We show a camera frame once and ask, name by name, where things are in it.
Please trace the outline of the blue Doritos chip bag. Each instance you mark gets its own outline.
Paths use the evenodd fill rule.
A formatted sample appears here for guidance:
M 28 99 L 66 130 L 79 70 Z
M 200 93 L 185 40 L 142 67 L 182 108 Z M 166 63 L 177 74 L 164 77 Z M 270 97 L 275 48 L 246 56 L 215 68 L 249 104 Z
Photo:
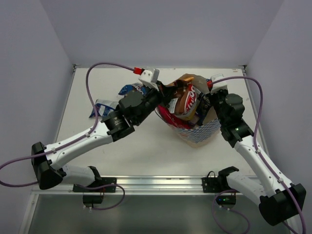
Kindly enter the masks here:
M 137 83 L 133 83 L 133 84 L 124 85 L 121 88 L 121 90 L 119 91 L 118 95 L 125 96 L 129 92 L 139 92 L 143 95 L 146 95 L 148 91 L 149 91 L 149 88 L 147 88 L 143 84 L 137 82 Z

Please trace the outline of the brown Chips Ahoy bag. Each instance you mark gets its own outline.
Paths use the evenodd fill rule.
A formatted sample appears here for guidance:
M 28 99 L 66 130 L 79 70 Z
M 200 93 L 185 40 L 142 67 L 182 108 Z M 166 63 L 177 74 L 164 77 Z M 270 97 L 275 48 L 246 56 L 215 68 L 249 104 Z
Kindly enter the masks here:
M 197 93 L 193 84 L 186 83 L 178 88 L 173 98 L 167 105 L 170 114 L 183 121 L 191 120 L 197 108 Z

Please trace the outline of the checkered paper bag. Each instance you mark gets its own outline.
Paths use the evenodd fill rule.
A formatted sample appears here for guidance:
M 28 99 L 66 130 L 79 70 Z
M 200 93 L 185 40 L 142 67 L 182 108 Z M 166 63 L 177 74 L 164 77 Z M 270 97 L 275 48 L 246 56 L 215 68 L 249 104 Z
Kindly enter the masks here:
M 206 94 L 205 91 L 209 90 L 207 86 L 207 82 L 205 78 L 202 76 L 195 75 L 195 78 L 191 84 L 193 84 L 196 89 L 197 98 L 200 93 Z M 161 118 L 157 109 L 155 110 L 155 112 Z M 182 140 L 184 140 L 188 145 L 190 145 L 193 148 L 208 144 L 208 142 L 211 141 L 211 139 L 215 137 L 215 135 L 217 135 L 220 131 L 220 123 L 219 123 L 219 120 L 216 116 L 216 112 L 213 107 L 210 108 L 206 118 L 203 121 L 203 125 L 201 126 L 195 125 L 195 126 L 192 126 L 191 129 L 180 129 L 180 128 L 173 127 L 171 125 L 168 125 L 168 126 Z

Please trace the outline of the blue white cookie bag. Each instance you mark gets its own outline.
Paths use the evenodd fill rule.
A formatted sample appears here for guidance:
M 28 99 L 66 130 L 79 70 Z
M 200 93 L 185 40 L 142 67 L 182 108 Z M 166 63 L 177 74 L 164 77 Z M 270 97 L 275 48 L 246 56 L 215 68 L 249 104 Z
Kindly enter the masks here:
M 100 117 L 108 116 L 110 112 L 116 109 L 117 105 L 117 101 L 111 100 L 97 99 L 95 102 L 95 107 Z

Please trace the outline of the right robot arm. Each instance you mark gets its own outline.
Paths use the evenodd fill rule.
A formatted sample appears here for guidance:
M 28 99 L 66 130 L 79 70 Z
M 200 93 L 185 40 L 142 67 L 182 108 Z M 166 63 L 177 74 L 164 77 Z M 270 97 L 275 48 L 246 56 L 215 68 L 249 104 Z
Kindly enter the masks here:
M 263 151 L 256 133 L 243 119 L 242 97 L 226 89 L 208 96 L 221 124 L 223 138 L 246 160 L 259 179 L 255 182 L 237 168 L 229 167 L 220 171 L 218 188 L 242 193 L 258 206 L 262 217 L 272 226 L 296 215 L 302 217 L 306 190 L 287 178 Z

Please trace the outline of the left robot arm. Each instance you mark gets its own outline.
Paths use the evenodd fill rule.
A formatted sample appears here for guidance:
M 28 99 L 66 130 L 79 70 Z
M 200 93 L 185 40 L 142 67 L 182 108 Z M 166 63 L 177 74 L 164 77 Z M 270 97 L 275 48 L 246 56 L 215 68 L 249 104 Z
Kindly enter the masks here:
M 39 188 L 47 190 L 64 183 L 97 191 L 103 183 L 96 167 L 77 167 L 68 163 L 90 150 L 128 136 L 157 106 L 166 106 L 176 88 L 161 82 L 157 85 L 157 89 L 148 88 L 144 95 L 137 91 L 128 92 L 119 100 L 116 109 L 95 127 L 54 144 L 34 144 L 32 165 Z

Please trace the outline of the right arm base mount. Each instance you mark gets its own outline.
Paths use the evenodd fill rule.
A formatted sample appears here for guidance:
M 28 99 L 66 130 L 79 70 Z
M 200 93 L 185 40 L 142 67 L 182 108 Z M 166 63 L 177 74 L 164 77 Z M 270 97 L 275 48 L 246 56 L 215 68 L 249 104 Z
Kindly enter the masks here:
M 228 183 L 228 177 L 233 180 L 238 180 L 238 178 L 234 179 L 234 176 L 238 176 L 241 179 L 245 178 L 235 166 L 227 167 L 219 171 L 218 175 L 216 175 L 214 171 L 208 172 L 206 177 L 201 178 L 203 193 L 220 193 L 224 191 L 237 193 L 238 190 L 231 188 Z

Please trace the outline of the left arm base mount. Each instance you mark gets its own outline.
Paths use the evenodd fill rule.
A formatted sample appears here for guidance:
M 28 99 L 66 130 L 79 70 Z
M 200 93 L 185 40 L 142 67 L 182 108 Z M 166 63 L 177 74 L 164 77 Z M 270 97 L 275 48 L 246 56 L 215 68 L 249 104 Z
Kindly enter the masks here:
M 115 193 L 116 192 L 116 188 L 115 186 L 113 186 L 113 184 L 117 183 L 117 178 L 116 177 L 101 177 L 97 168 L 94 166 L 89 166 L 88 168 L 90 168 L 94 174 L 94 179 L 95 181 L 93 183 L 91 183 L 90 185 L 86 186 L 86 188 L 82 188 L 78 185 L 74 185 L 73 186 L 73 192 L 78 193 Z M 92 190 L 92 188 L 95 187 L 100 187 L 102 185 L 111 185 L 109 187 L 105 187 L 105 188 L 101 188 L 101 189 L 96 189 L 96 190 Z

